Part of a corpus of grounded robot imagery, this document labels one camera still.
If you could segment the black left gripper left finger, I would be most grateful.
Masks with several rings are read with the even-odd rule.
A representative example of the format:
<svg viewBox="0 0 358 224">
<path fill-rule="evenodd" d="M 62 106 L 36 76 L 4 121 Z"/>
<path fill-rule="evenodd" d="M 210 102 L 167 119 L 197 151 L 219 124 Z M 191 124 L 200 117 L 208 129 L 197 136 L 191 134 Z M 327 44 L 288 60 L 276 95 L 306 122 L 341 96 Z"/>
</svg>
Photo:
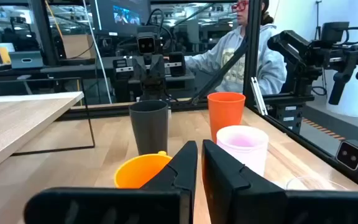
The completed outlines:
<svg viewBox="0 0 358 224">
<path fill-rule="evenodd" d="M 26 223 L 192 223 L 198 149 L 188 141 L 139 189 L 52 187 L 32 196 Z"/>
</svg>

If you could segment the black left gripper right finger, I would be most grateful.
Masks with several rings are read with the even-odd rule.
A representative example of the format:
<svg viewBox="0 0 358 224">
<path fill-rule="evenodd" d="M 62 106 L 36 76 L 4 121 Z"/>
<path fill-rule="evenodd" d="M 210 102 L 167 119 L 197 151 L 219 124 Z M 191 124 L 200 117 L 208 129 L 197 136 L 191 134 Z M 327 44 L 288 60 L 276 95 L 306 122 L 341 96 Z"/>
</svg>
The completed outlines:
<svg viewBox="0 0 358 224">
<path fill-rule="evenodd" d="M 285 190 L 211 140 L 201 161 L 211 223 L 358 224 L 358 192 Z"/>
</svg>

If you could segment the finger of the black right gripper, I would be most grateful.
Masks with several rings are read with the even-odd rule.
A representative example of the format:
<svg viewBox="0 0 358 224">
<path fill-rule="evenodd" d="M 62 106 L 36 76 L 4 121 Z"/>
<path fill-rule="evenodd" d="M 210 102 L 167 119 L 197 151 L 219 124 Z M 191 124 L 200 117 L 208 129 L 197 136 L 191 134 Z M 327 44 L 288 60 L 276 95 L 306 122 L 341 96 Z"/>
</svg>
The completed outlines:
<svg viewBox="0 0 358 224">
<path fill-rule="evenodd" d="M 150 87 L 151 87 L 152 76 L 151 75 L 142 75 L 140 77 L 140 87 L 142 90 L 141 100 L 150 100 Z"/>
<path fill-rule="evenodd" d="M 165 98 L 165 77 L 152 76 L 152 99 L 164 99 Z"/>
</svg>

